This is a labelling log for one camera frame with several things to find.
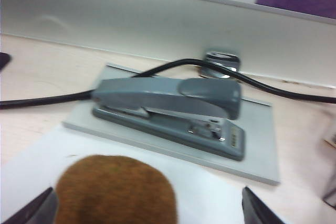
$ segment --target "white wall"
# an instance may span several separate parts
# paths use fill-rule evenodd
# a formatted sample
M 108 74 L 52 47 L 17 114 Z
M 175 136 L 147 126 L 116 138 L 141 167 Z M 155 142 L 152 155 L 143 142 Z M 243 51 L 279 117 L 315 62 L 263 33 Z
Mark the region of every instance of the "white wall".
M 336 86 L 336 26 L 200 0 L 1 0 L 6 34 L 175 60 L 208 48 L 242 71 Z

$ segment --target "black cable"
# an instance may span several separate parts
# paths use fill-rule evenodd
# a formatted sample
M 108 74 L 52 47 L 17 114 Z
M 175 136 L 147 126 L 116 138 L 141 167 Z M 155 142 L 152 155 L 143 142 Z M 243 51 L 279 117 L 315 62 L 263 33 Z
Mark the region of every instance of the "black cable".
M 228 76 L 232 76 L 258 89 L 261 89 L 271 94 L 279 95 L 281 97 L 286 97 L 286 98 L 291 98 L 291 99 L 296 99 L 296 100 L 313 101 L 313 102 L 336 103 L 336 98 L 334 97 L 322 97 L 319 95 L 300 94 L 300 93 L 294 93 L 294 92 L 278 89 L 278 88 L 266 85 L 262 82 L 256 81 L 241 73 L 231 71 L 225 67 L 221 67 L 219 65 L 215 65 L 213 63 L 202 61 L 202 60 L 197 60 L 197 59 L 182 59 L 182 60 L 169 62 L 159 67 L 136 74 L 135 76 L 132 76 L 132 77 L 150 77 L 161 71 L 167 70 L 169 68 L 174 68 L 177 66 L 182 66 L 182 65 L 196 65 L 196 66 L 210 68 L 212 70 L 216 70 Z M 56 97 L 1 101 L 0 109 L 11 109 L 11 108 L 20 108 L 20 107 L 25 107 L 25 106 L 46 105 L 46 104 L 70 102 L 70 101 L 77 101 L 77 100 L 88 100 L 88 99 L 91 99 L 92 91 L 93 90 L 89 90 L 89 91 L 75 93 L 75 94 L 59 95 Z

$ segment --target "stapler base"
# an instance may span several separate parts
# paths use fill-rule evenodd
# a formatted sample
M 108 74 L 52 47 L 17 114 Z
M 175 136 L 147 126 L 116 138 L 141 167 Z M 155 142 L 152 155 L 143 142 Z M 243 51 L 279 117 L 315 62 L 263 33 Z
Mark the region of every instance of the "stapler base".
M 201 125 L 174 116 L 151 113 L 148 118 L 143 118 L 103 106 L 94 107 L 92 112 L 98 118 L 163 137 L 179 144 L 237 161 L 244 158 L 245 133 L 229 120 L 225 120 L 221 126 L 222 137 L 215 139 L 198 134 L 200 131 L 206 131 L 206 128 Z

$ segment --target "black object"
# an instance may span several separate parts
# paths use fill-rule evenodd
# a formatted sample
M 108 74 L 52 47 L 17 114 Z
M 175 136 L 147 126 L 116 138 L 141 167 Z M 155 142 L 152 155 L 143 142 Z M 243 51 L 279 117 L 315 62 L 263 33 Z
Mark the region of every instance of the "black object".
M 336 172 L 331 177 L 322 200 L 336 210 Z
M 11 57 L 9 54 L 0 52 L 0 71 L 10 62 Z
M 243 189 L 245 224 L 285 224 L 248 187 Z
M 57 206 L 56 193 L 49 187 L 2 224 L 53 224 Z
M 336 103 L 335 97 L 322 97 L 319 95 L 300 94 L 300 93 L 278 89 L 278 88 L 269 86 L 267 84 L 264 84 L 262 82 L 256 81 L 241 73 L 231 71 L 225 67 L 218 66 L 213 63 L 209 63 L 209 62 L 197 60 L 197 59 L 182 59 L 182 60 L 172 61 L 164 65 L 161 65 L 159 67 L 136 74 L 135 76 L 132 76 L 132 77 L 150 77 L 161 71 L 167 70 L 169 68 L 182 66 L 182 65 L 196 65 L 196 66 L 201 66 L 201 67 L 207 67 L 212 70 L 216 70 L 218 72 L 224 73 L 233 78 L 236 78 L 237 80 L 245 82 L 251 86 L 254 86 L 255 88 L 261 89 L 271 94 L 279 95 L 281 97 L 297 99 L 297 100 L 304 100 L 304 101 L 313 101 L 313 102 Z M 1 101 L 0 109 L 12 109 L 12 108 L 25 107 L 25 106 L 37 106 L 37 105 L 77 101 L 77 100 L 88 100 L 88 99 L 91 99 L 92 91 L 93 90 L 89 90 L 89 91 L 75 93 L 75 94 L 59 95 L 56 97 Z

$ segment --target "gray stapler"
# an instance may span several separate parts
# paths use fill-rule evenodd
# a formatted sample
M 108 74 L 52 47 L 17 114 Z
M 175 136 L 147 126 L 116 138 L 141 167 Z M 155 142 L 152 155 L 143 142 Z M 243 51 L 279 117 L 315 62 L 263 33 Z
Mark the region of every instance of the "gray stapler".
M 103 80 L 93 114 L 199 150 L 241 161 L 244 131 L 234 80 L 123 78 Z

